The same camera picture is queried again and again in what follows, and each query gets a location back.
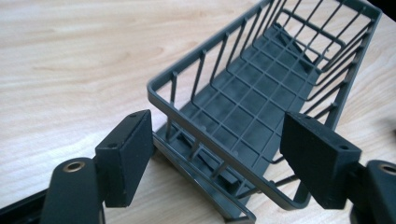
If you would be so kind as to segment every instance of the wire basket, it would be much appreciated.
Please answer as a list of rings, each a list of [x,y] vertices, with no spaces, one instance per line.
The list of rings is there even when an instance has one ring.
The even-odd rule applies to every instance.
[[[278,152],[285,111],[335,129],[381,11],[359,0],[261,1],[148,84],[167,117],[154,145],[226,221],[254,222],[263,192],[280,207],[307,206],[263,175]]]

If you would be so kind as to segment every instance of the metal ring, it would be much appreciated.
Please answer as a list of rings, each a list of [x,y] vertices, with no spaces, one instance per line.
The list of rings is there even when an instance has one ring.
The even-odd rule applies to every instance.
[[[389,174],[389,175],[396,175],[396,167],[390,166],[387,164],[379,164],[379,169],[381,169],[383,172]]]
[[[85,166],[85,162],[83,161],[72,161],[64,166],[64,171],[67,173],[73,173],[75,171],[79,171],[82,167]]]

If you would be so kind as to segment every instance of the wood grain surface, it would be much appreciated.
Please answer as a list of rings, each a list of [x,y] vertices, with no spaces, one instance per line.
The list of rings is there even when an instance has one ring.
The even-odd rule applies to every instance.
[[[93,157],[126,115],[165,115],[146,85],[257,1],[0,1],[0,207],[48,187],[57,164]],[[396,23],[383,15],[336,129],[363,150],[361,163],[396,163]],[[269,175],[286,177],[284,169]],[[284,211],[265,195],[257,223],[348,223],[345,210]],[[107,223],[222,223],[166,160],[151,160],[130,207]]]

